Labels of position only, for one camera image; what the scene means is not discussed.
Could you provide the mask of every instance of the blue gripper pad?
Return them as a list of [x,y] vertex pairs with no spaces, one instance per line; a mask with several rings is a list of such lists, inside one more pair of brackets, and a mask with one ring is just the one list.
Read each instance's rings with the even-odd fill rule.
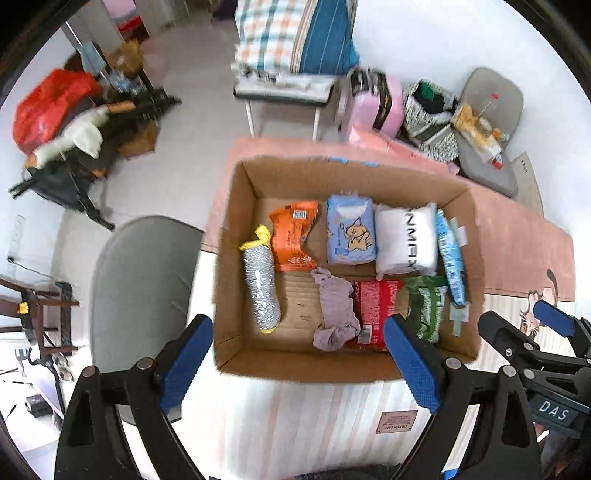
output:
[[168,413],[181,404],[212,342],[213,322],[203,315],[201,324],[160,382],[160,408],[163,412]]
[[574,335],[573,319],[544,300],[535,303],[534,317],[560,336],[572,337]]
[[441,403],[437,379],[399,324],[400,321],[406,320],[402,317],[396,320],[393,316],[386,319],[384,341],[417,404],[434,414]]

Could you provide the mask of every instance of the orange snack package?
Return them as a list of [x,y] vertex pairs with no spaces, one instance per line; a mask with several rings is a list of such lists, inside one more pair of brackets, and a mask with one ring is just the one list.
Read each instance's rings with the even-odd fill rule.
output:
[[296,202],[269,214],[273,222],[271,246],[275,270],[313,270],[316,262],[301,249],[318,214],[318,202]]

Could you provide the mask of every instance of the gray chair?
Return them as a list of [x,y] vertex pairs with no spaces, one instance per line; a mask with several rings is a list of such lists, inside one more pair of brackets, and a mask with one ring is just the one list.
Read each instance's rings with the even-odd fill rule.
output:
[[[523,111],[523,95],[519,87],[512,81],[487,67],[477,68],[466,82],[461,102],[468,103],[474,112],[480,112],[490,101],[493,93],[498,95],[498,99],[490,104],[483,117],[493,127],[513,136]],[[478,153],[464,137],[457,131],[455,133],[463,174],[507,197],[516,196],[517,180],[504,151],[502,153],[504,166],[497,170],[492,165],[483,163]]]
[[[102,372],[155,357],[183,333],[203,232],[163,216],[119,227],[105,245],[93,277],[90,350]],[[131,410],[119,406],[133,424]],[[179,409],[168,418],[180,417]]]

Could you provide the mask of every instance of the lavender cloth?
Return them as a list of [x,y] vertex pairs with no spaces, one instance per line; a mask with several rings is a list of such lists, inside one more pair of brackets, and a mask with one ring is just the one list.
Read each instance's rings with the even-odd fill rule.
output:
[[361,327],[353,312],[351,283],[333,277],[329,270],[317,267],[310,272],[320,290],[320,305],[324,322],[314,332],[314,346],[325,352],[341,348],[359,334]]

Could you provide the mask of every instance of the white package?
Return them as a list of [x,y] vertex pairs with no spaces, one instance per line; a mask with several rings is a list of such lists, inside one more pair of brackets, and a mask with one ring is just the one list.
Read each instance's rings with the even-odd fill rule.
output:
[[437,269],[437,205],[391,208],[380,204],[374,215],[377,279],[419,271],[433,276]]

